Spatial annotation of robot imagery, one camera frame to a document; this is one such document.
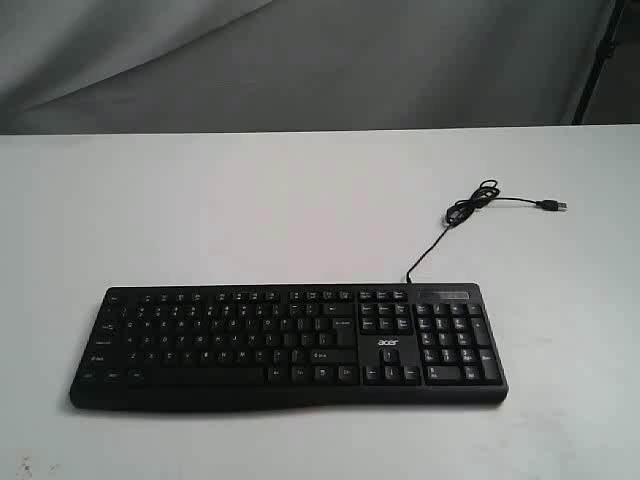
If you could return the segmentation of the black acer keyboard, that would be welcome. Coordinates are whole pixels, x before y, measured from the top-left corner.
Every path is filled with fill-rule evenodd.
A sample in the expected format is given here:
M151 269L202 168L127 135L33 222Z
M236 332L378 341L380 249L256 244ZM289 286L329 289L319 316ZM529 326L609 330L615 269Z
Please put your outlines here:
M81 409L238 412L501 403L473 283L112 287L70 387Z

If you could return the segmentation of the grey backdrop cloth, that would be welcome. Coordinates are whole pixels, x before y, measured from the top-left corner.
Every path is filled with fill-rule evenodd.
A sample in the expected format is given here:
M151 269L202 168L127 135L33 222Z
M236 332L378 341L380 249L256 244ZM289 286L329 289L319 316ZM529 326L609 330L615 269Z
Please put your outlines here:
M5 1L5 134L568 125L615 1Z

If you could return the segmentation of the black tripod stand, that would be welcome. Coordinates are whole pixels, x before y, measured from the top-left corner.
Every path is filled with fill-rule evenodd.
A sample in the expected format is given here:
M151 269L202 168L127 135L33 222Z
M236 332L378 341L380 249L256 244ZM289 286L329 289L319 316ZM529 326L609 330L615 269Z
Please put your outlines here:
M572 117L572 126L583 124L605 63L613 56L618 45L616 41L616 34L627 5L628 1L624 0L616 0L613 4L611 14L606 24L606 29L597 44L589 74Z

